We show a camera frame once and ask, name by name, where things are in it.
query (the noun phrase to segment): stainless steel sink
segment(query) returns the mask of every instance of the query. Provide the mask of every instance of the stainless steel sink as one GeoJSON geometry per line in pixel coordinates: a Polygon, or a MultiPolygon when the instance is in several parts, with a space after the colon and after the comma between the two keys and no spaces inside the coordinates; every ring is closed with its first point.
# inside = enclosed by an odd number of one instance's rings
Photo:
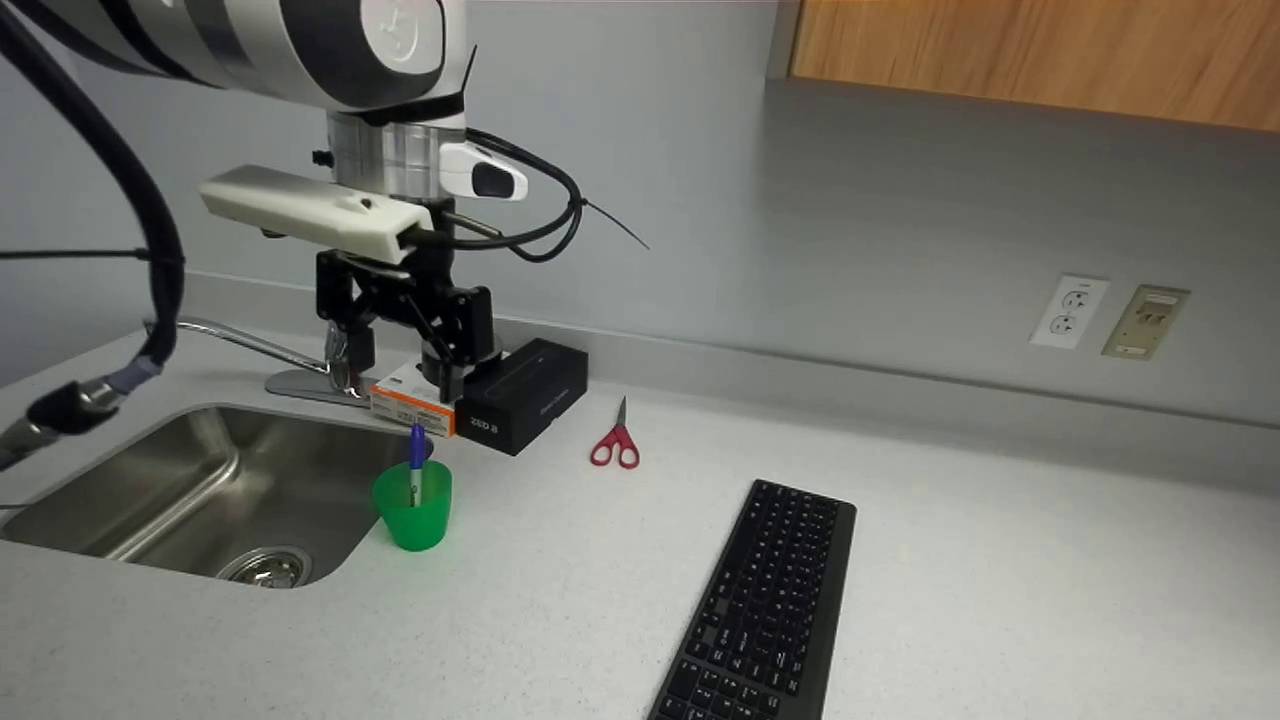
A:
{"type": "Polygon", "coordinates": [[[296,589],[347,559],[393,432],[201,406],[10,516],[0,536],[123,565],[296,589]]]}

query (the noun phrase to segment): scissors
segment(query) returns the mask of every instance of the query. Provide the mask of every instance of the scissors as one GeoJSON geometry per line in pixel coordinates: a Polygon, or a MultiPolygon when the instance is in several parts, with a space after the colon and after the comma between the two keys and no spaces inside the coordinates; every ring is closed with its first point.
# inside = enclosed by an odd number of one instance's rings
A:
{"type": "Polygon", "coordinates": [[[592,446],[592,464],[618,464],[618,467],[640,467],[640,446],[628,432],[628,399],[618,399],[612,427],[598,436],[598,443],[592,446]]]}

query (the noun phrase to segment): white countertop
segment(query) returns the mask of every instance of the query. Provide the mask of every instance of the white countertop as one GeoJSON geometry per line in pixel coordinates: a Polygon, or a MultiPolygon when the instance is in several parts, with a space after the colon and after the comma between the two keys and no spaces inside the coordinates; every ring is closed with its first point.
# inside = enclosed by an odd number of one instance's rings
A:
{"type": "MultiPolygon", "coordinates": [[[[0,391],[10,418],[108,345],[0,391]]],[[[270,360],[189,334],[95,436],[0,476],[35,499],[205,402],[354,413],[258,391],[270,360]]],[[[924,443],[871,422],[595,384],[518,461],[444,439],[447,538],[373,526],[326,579],[258,591],[0,538],[10,720],[640,720],[747,478],[858,506],[833,720],[1277,720],[1280,499],[924,443]],[[585,457],[633,397],[642,467],[585,457]]]]}

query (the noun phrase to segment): sink drain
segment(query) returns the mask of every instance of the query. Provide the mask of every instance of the sink drain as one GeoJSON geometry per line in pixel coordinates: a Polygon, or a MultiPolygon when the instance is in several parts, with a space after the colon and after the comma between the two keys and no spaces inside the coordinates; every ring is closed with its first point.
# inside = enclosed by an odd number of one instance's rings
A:
{"type": "Polygon", "coordinates": [[[301,548],[250,548],[226,559],[217,575],[232,582],[254,582],[254,589],[301,589],[308,572],[313,572],[313,559],[301,548]]]}

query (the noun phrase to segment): white wall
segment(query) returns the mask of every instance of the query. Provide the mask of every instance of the white wall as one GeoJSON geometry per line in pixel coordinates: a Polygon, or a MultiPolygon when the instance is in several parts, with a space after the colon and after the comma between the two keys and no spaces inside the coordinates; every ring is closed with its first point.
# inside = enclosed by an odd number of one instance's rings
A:
{"type": "MultiPolygon", "coordinates": [[[[603,219],[553,269],[464,259],[501,313],[1280,422],[1280,140],[766,79],[772,2],[480,0],[471,122],[560,160],[603,219]],[[1112,281],[1033,346],[1061,273],[1112,281]],[[1152,364],[1101,345],[1135,285],[1191,287],[1152,364]]],[[[314,112],[90,70],[160,166],[197,273],[313,285],[197,182],[305,166],[314,112]]]]}
{"type": "MultiPolygon", "coordinates": [[[[0,246],[138,246],[108,170],[3,56],[0,246]]],[[[0,384],[138,327],[138,313],[132,263],[0,263],[0,384]]]]}

